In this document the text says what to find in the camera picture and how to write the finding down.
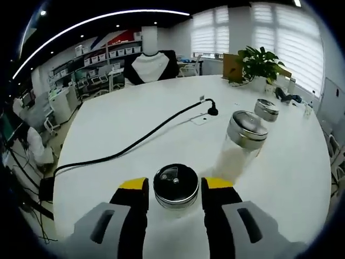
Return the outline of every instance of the ceiling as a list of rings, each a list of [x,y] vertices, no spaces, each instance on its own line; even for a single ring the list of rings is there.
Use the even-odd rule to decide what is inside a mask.
[[[251,0],[251,2],[262,1],[263,0]],[[39,2],[37,0],[31,0],[24,1],[23,4],[21,3],[20,9],[15,7],[16,3],[12,3],[13,9],[16,10],[15,17],[5,20],[2,18],[3,24],[11,24],[11,26],[4,26],[4,33],[7,37],[5,44],[8,45],[7,51],[3,54],[5,63],[8,64],[8,66],[5,66],[5,70],[2,71],[6,74],[4,78],[6,78],[8,82],[23,61],[51,37],[72,25],[99,15],[133,9],[165,9],[187,12],[192,15],[221,5],[228,5],[228,7],[231,8],[250,5],[250,2],[247,0],[198,1],[197,4],[191,4],[191,2],[189,2],[188,5],[185,4],[185,1],[162,2],[163,1],[145,1],[144,3],[133,4],[132,1],[109,0],[97,0],[95,2],[86,0],[53,0]],[[293,0],[266,0],[265,2],[294,5]],[[47,14],[45,16],[40,16],[39,13],[41,10],[46,10]],[[44,47],[23,68],[17,78],[23,81],[25,78],[30,77],[31,67],[36,67],[49,60],[52,57],[50,54],[51,51],[54,51],[54,54],[56,54],[77,44],[81,41],[80,35],[84,35],[84,39],[87,39],[94,36],[101,36],[102,34],[107,34],[117,29],[123,30],[152,25],[153,22],[157,22],[159,27],[169,28],[189,18],[188,16],[167,13],[131,13],[111,16],[87,23],[67,32]],[[30,27],[36,28],[37,30],[28,38],[19,57],[20,40],[29,21]]]

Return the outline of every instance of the metal jar lid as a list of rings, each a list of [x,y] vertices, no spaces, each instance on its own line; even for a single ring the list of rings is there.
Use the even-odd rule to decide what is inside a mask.
[[[274,122],[278,117],[279,109],[270,101],[258,99],[255,104],[254,113],[266,121]]]
[[[267,134],[267,129],[261,125],[260,117],[247,111],[234,112],[227,127],[229,138],[240,147],[247,149],[260,148]]]
[[[160,169],[153,180],[157,201],[166,208],[182,209],[196,200],[199,180],[188,166],[174,163]]]

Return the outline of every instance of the ceiling light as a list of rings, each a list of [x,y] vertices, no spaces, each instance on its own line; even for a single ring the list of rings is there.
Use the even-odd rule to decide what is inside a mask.
[[[295,5],[298,7],[301,7],[301,2],[300,0],[293,0],[295,2]]]
[[[125,13],[135,13],[135,12],[163,12],[163,13],[173,13],[176,15],[185,15],[185,16],[190,16],[189,13],[186,12],[177,12],[177,11],[169,11],[169,10],[159,10],[159,9],[139,9],[139,10],[128,10],[128,11],[119,11],[119,12],[111,12],[111,13],[107,13],[105,15],[100,15],[100,16],[96,16],[93,17],[91,19],[85,20],[83,22],[80,22],[74,26],[71,26],[69,28],[67,28],[66,30],[56,34],[54,37],[52,37],[51,39],[49,39],[48,41],[46,41],[45,43],[43,43],[43,45],[41,47],[39,47],[38,49],[36,49],[27,59],[26,61],[24,61],[22,63],[22,65],[19,67],[19,69],[17,70],[17,72],[13,75],[12,79],[15,79],[15,77],[19,74],[19,72],[23,69],[23,67],[30,61],[30,59],[33,58],[33,56],[35,56],[41,49],[43,49],[46,45],[48,45],[50,42],[52,42],[53,40],[57,39],[58,37],[60,37],[61,35],[69,32],[70,30],[73,30],[83,24],[98,20],[98,19],[102,19],[105,17],[109,17],[109,16],[114,16],[114,15],[121,15],[121,14],[125,14]]]

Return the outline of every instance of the window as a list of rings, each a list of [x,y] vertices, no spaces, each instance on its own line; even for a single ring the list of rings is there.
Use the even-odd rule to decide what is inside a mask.
[[[222,58],[229,52],[229,11],[226,6],[193,16],[192,57]]]
[[[320,97],[324,52],[316,21],[301,10],[278,4],[253,4],[252,14],[254,46],[274,52],[299,86]]]

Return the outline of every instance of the white lab coat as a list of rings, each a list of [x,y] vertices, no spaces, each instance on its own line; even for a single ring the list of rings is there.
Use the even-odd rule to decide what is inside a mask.
[[[33,127],[30,127],[27,131],[26,140],[29,144],[30,155],[33,156],[38,166],[44,165],[46,163],[54,163],[54,157],[51,147],[45,148],[43,146],[41,136]]]

